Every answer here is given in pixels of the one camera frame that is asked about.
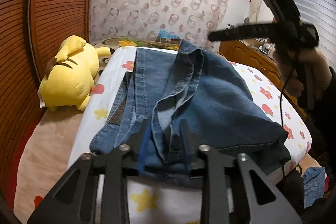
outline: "metal screw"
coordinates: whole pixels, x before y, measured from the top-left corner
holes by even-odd
[[[207,144],[201,144],[199,147],[198,147],[199,150],[203,151],[203,152],[207,152],[211,149],[211,147]]]
[[[246,154],[245,153],[241,153],[238,155],[238,158],[241,160],[241,161],[246,161],[247,158],[246,158]]]
[[[91,153],[84,153],[81,155],[81,160],[90,160],[92,158]]]
[[[128,144],[122,144],[119,146],[119,149],[121,151],[129,151],[131,149],[131,147]]]

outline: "beige blanket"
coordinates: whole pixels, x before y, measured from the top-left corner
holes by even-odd
[[[67,170],[82,115],[75,106],[47,110],[29,139],[17,172],[14,200],[14,214],[22,223]]]

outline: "white bedsheet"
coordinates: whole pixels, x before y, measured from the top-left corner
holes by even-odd
[[[177,53],[170,50],[147,49]],[[73,144],[68,167],[82,153],[90,151],[90,142],[105,124],[125,72],[133,69],[136,50],[136,47],[117,49],[100,76],[98,84],[104,86],[104,92],[91,96]],[[278,98],[280,91],[258,70],[236,63],[232,63],[232,65],[246,81],[253,101],[264,110],[270,119],[281,124]],[[285,173],[288,174],[310,149],[311,136],[300,116],[286,98],[283,98],[283,119],[284,128],[289,133],[285,146],[292,158],[292,161],[285,165]],[[282,179],[282,170],[276,170],[269,175],[269,178],[274,183],[278,183]],[[131,223],[198,223],[201,191],[171,187],[143,178],[132,178],[128,179],[128,204]]]

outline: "wooden dresser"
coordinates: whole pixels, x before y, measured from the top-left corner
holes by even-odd
[[[222,42],[219,46],[219,54],[225,56],[231,62],[240,63],[243,65],[256,68],[263,73],[279,90],[282,89],[283,83],[280,79],[280,73],[275,62],[267,55],[253,49],[250,45],[246,45],[241,41],[226,41]],[[301,113],[301,118],[306,117],[302,108],[297,106],[295,97],[286,94],[286,98],[291,102],[293,107]]]

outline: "yellow plush toy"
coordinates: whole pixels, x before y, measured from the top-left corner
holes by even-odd
[[[76,35],[68,37],[55,58],[49,61],[39,92],[46,107],[76,105],[85,110],[99,68],[99,56],[114,52],[108,47],[94,48]]]

